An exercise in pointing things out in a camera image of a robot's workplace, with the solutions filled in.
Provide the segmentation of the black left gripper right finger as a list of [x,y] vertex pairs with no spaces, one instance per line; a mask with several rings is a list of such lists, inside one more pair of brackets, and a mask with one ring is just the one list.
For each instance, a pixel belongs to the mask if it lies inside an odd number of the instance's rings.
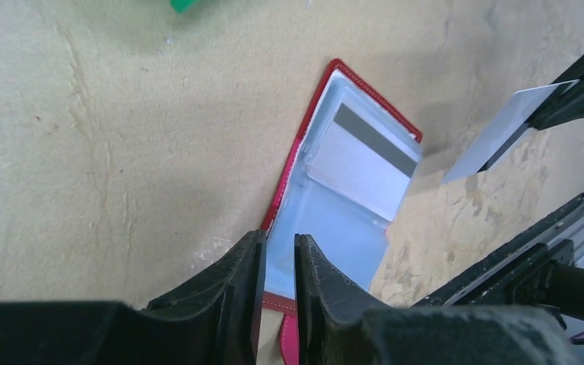
[[527,306],[411,306],[377,300],[309,234],[294,238],[302,364],[575,364],[557,321]]

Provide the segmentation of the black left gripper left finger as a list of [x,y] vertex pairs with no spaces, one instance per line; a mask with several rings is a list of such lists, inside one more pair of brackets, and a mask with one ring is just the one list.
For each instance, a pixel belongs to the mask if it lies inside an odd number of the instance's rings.
[[265,233],[144,309],[119,301],[0,302],[0,364],[254,364]]

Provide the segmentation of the red card holder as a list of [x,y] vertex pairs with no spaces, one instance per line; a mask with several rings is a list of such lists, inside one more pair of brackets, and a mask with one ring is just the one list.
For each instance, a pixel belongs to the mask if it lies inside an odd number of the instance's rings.
[[421,132],[342,60],[329,62],[287,156],[262,228],[268,234],[266,309],[282,313],[285,364],[298,355],[294,237],[368,289],[422,158]]

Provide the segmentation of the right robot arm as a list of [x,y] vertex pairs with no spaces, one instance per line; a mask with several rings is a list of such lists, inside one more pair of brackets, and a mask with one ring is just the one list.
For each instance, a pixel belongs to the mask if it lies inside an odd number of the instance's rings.
[[[572,80],[574,86],[553,92],[525,125],[542,131],[584,119],[584,54],[557,78]],[[584,321],[584,269],[550,260],[507,284],[506,298],[510,304],[551,307],[555,313]]]

